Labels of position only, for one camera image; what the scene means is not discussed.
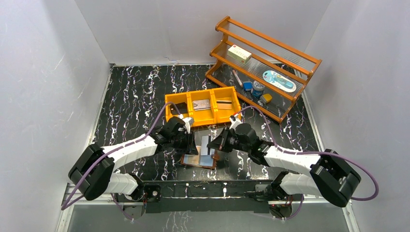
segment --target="open wallet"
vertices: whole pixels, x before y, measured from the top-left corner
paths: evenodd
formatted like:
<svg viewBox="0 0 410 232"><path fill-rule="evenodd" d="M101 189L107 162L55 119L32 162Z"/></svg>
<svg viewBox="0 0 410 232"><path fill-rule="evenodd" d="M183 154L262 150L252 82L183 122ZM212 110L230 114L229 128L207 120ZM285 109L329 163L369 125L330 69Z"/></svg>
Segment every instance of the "open wallet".
<svg viewBox="0 0 410 232"><path fill-rule="evenodd" d="M183 155L181 158L181 164L200 168L215 169L216 161L219 160L219 155L215 149L207 147L210 141L211 136L202 136L201 146L196 146L198 155Z"/></svg>

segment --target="yellow sponge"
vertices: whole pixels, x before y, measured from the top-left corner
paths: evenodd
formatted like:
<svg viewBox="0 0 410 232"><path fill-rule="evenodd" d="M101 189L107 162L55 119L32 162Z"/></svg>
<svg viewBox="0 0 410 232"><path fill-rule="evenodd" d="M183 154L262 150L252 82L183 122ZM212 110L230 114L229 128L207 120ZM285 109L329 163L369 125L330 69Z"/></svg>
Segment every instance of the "yellow sponge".
<svg viewBox="0 0 410 232"><path fill-rule="evenodd" d="M268 104L271 100L272 100L272 96L270 96L269 93L263 94L263 95L261 96L261 101L262 101L264 104Z"/></svg>

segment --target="jar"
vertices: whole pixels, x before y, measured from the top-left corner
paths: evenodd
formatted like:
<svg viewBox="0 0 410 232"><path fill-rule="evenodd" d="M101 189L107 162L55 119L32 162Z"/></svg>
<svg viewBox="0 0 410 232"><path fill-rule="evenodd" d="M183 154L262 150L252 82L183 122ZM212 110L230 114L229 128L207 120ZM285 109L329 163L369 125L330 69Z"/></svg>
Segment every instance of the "jar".
<svg viewBox="0 0 410 232"><path fill-rule="evenodd" d="M252 95L254 97L256 97L257 99L259 99L262 94L264 93L265 90L265 86L262 85L261 83L254 81L252 83L252 90L250 91L252 93Z"/></svg>

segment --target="marker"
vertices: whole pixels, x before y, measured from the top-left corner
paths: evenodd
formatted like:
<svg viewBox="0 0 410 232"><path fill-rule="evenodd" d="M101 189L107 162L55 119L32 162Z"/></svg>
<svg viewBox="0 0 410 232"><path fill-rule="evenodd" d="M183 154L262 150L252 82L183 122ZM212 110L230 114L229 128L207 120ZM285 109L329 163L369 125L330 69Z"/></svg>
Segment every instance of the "marker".
<svg viewBox="0 0 410 232"><path fill-rule="evenodd" d="M236 79L238 80L239 85L240 85L241 87L243 87L242 81L241 81L241 79L239 79L239 76L238 76L238 74L236 74L236 71L235 71L235 70L232 70L232 72L234 73L234 76L235 76Z"/></svg>

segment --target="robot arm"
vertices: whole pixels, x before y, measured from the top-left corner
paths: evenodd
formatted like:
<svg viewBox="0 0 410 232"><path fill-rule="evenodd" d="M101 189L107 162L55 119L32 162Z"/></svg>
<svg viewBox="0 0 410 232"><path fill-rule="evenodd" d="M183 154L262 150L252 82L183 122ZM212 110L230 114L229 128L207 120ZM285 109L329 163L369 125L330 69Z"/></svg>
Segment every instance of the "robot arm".
<svg viewBox="0 0 410 232"><path fill-rule="evenodd" d="M234 116L231 116L231 127L224 128L208 147L224 152L241 150L257 164L298 173L282 172L266 189L256 189L252 197L263 201L311 194L345 207L361 181L360 175L346 161L326 155L297 155L301 151L279 149L272 142L260 140L251 125L241 123Z"/></svg>
<svg viewBox="0 0 410 232"><path fill-rule="evenodd" d="M134 174L114 173L119 167L142 157L158 154L168 147L184 154L198 154L194 134L190 131L192 118L172 117L166 124L155 128L144 140L134 143L127 141L121 144L99 147L88 146L69 172L69 178L78 184L83 174L105 153L112 152L104 158L81 183L79 190L91 201L103 193L122 193L139 200L144 195L144 183Z"/></svg>

